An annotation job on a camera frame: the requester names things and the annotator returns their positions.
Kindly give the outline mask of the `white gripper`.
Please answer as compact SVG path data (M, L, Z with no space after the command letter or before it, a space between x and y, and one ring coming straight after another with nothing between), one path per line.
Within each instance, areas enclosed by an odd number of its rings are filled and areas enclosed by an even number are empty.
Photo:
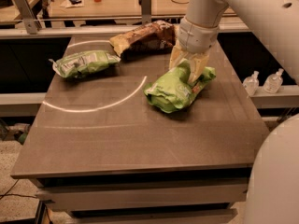
M208 63L209 53L206 51L216 43L218 31L218 26L206 28L183 18L178 29L178 42L171 51L169 68L178 66L187 58L190 68L188 83L192 85Z

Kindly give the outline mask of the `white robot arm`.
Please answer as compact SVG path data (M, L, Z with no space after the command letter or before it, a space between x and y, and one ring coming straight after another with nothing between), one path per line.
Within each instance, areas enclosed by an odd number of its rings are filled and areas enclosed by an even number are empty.
M299 0L190 0L179 26L179 56L203 53L214 45L227 7L299 81ZM299 115L280 123L261 145L243 224L299 224Z

